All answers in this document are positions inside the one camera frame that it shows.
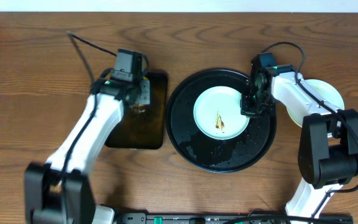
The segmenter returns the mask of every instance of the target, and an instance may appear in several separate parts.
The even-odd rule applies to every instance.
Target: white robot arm
[[[114,68],[105,70],[92,84],[85,110],[64,143],[43,166],[28,166],[24,181],[27,223],[113,223],[115,211],[95,204],[88,176],[124,110],[150,104],[144,60],[141,53],[119,49]],[[61,180],[62,190],[51,190]]]
[[[115,100],[115,96],[104,93],[98,93],[97,99],[96,114],[76,143],[73,154],[68,161],[67,172],[69,173],[76,169],[84,175],[91,175],[94,162],[106,142],[107,137],[124,115],[124,103],[122,100]],[[50,164],[51,169],[57,171],[62,170],[67,151],[89,118],[93,106],[94,96],[91,95],[88,98],[81,118],[67,139],[59,149],[47,159],[46,164]]]
[[[241,113],[250,117],[275,116],[274,104],[279,101],[303,123],[298,155],[302,180],[285,210],[287,215],[318,218],[333,192],[358,175],[354,139],[331,113],[344,117],[357,135],[358,113],[341,111],[317,94],[301,73],[295,78],[295,73],[292,65],[276,66],[270,52],[256,56],[249,91],[242,96]],[[331,137],[341,138],[341,143],[329,146]]]

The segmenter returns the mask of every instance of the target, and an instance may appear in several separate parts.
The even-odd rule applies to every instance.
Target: wood grain
[[[168,95],[199,70],[248,72],[264,47],[296,42],[307,55],[303,75],[329,82],[358,111],[358,14],[0,13],[0,223],[24,222],[24,169],[45,161],[83,111],[89,80],[67,30],[108,49],[145,53],[151,68],[169,73]],[[95,75],[114,64],[108,54],[81,48]],[[300,61],[290,47],[273,52],[278,63]],[[284,106],[277,116],[272,147],[246,170],[200,170],[165,135],[158,151],[104,148],[93,192],[101,203],[149,212],[279,210],[300,181],[300,128]],[[358,192],[336,194],[324,212],[350,213],[358,223]]]

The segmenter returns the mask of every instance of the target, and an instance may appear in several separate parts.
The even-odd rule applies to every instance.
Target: small white plate
[[[248,125],[249,117],[240,114],[241,93],[227,86],[205,90],[197,98],[193,109],[197,127],[207,136],[225,140],[238,136]],[[217,128],[217,116],[224,124]]]
[[[330,102],[332,105],[335,105],[339,107],[340,109],[345,109],[345,103],[343,102],[341,94],[330,84],[321,81],[321,80],[305,80],[305,82],[314,89],[320,96],[322,96],[325,100]],[[288,110],[288,115],[290,115],[293,122],[295,122],[296,125],[302,128],[302,124],[295,119],[291,111]]]

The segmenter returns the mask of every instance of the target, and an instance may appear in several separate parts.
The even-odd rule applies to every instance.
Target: black cable
[[[107,69],[105,69],[105,70],[102,72],[102,74],[100,74],[99,78],[106,78],[107,75],[109,75],[112,70],[113,70],[113,68],[107,68]]]
[[[73,33],[71,33],[71,32],[69,32],[69,35],[70,35],[71,37],[74,37],[75,39],[81,41],[81,42],[84,43],[84,44],[88,44],[88,45],[91,46],[91,47],[94,47],[94,48],[96,48],[96,49],[98,49],[98,50],[101,50],[101,51],[103,51],[103,52],[109,53],[109,54],[114,55],[114,56],[117,57],[117,54],[116,54],[116,53],[111,52],[111,51],[109,51],[109,50],[106,50],[106,49],[104,49],[104,48],[101,48],[101,47],[99,47],[99,46],[97,46],[97,45],[94,45],[94,44],[92,44],[92,43],[90,43],[90,42],[88,42],[88,41],[82,39],[81,37],[78,37],[77,35],[75,35],[75,34],[73,34]]]
[[[148,58],[146,57],[146,55],[142,54],[142,58],[143,60],[145,60],[146,62],[146,68],[143,70],[142,72],[142,77],[144,77],[148,72],[149,72],[149,68],[150,68],[150,65],[149,65],[149,60]]]
[[[323,108],[325,108],[326,110],[328,110],[331,114],[333,114],[344,126],[344,128],[351,134],[353,140],[356,142],[357,148],[358,148],[358,137],[356,136],[355,132],[353,131],[353,129],[348,125],[348,123],[333,109],[331,109],[330,107],[328,107],[327,105],[324,104],[324,100],[320,101],[317,99],[317,97],[315,97],[313,94],[311,94],[301,83],[301,80],[299,80],[298,78],[298,72],[300,71],[303,63],[305,62],[306,59],[306,55],[303,51],[303,49],[301,47],[299,47],[298,45],[291,43],[291,42],[278,42],[276,44],[272,44],[270,46],[268,46],[265,50],[262,51],[262,53],[264,53],[266,50],[280,45],[280,44],[288,44],[288,45],[292,45],[294,47],[296,47],[302,54],[302,60],[301,63],[299,65],[299,67],[296,69],[295,71],[295,81],[296,84],[298,84],[301,89],[307,93],[312,99],[314,99],[320,106],[322,106]],[[318,211],[320,210],[320,208],[324,205],[325,201],[331,196],[332,193],[351,193],[351,192],[355,192],[356,190],[358,190],[358,184],[351,188],[351,189],[344,189],[344,190],[328,190],[326,192],[326,195],[324,196],[324,198],[322,199],[322,201],[319,203],[319,205],[317,206],[317,209],[313,212],[312,217],[315,217],[316,214],[318,213]]]
[[[264,210],[263,209],[261,209],[261,208],[254,208],[254,209],[252,209],[252,211],[250,212],[250,213],[248,213],[248,217],[250,217],[254,212],[256,212],[256,211],[260,211],[260,212],[264,212]],[[272,220],[269,220],[269,222],[271,223],[271,224],[276,224],[276,221],[274,220],[274,222],[272,222]]]
[[[255,215],[251,217],[242,217],[236,218],[223,224],[236,224],[239,222],[249,222],[255,220],[283,220],[283,221],[298,221],[298,222],[313,222],[314,224],[338,224],[342,222],[334,222],[334,221],[327,221],[327,220],[320,220],[317,218],[306,218],[306,217],[294,217],[288,215]]]
[[[82,54],[80,48],[78,47],[77,43],[75,42],[74,38],[74,34],[72,34],[71,32],[68,32],[68,37],[70,38],[78,56],[80,56],[81,60],[83,61],[86,70],[88,71],[89,74],[89,78],[91,80],[91,84],[94,83],[94,78],[93,78],[93,74],[91,71],[91,67],[89,66],[88,62],[86,61],[84,55]],[[96,109],[97,109],[97,105],[98,105],[98,99],[96,97],[96,95],[94,95],[94,104],[93,104],[93,109],[91,114],[89,115],[89,118],[86,120],[84,126],[81,128],[80,132],[77,134],[77,136],[74,138],[70,148],[68,148],[67,153],[66,153],[66,158],[65,161],[63,163],[63,168],[62,168],[62,218],[63,218],[63,223],[66,224],[68,223],[68,217],[67,217],[67,196],[66,196],[66,187],[65,187],[65,183],[66,183],[66,177],[67,177],[67,167],[68,167],[68,161],[70,160],[71,155],[73,154],[74,151],[74,147],[75,144],[78,142],[78,140],[80,139],[81,135],[84,133],[86,127],[88,127],[88,125],[90,124],[90,122],[92,121],[94,115],[96,114]]]

